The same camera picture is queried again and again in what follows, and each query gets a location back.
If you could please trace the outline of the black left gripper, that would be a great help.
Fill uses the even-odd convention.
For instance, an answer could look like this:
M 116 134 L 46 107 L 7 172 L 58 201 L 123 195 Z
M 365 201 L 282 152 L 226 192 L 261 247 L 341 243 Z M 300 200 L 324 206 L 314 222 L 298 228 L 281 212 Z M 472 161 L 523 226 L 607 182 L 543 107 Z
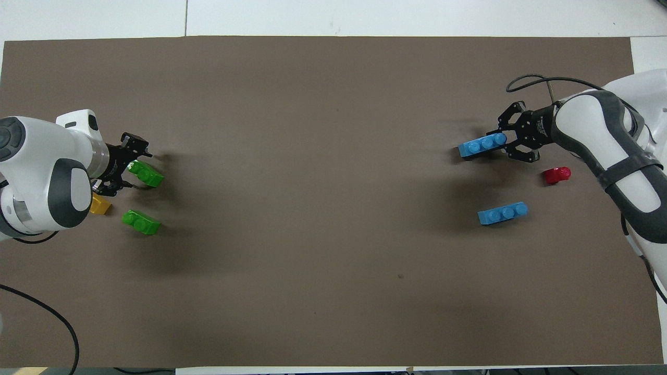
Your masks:
M 120 145 L 106 144 L 109 151 L 109 162 L 102 175 L 96 180 L 96 194 L 106 197 L 115 197 L 124 188 L 133 188 L 134 185 L 123 179 L 123 173 L 128 164 L 135 158 L 145 156 L 152 158 L 149 152 L 149 143 L 144 138 L 124 132 Z

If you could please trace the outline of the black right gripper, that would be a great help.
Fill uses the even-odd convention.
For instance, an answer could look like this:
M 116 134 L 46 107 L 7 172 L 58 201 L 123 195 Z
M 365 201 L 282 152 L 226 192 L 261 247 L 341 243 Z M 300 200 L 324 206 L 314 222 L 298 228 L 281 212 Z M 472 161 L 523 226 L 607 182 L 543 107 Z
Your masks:
M 515 131 L 518 120 L 518 139 L 503 145 L 509 159 L 534 163 L 540 159 L 540 148 L 554 143 L 552 125 L 555 105 L 538 110 L 526 110 L 525 102 L 513 102 L 498 117 L 498 131 Z

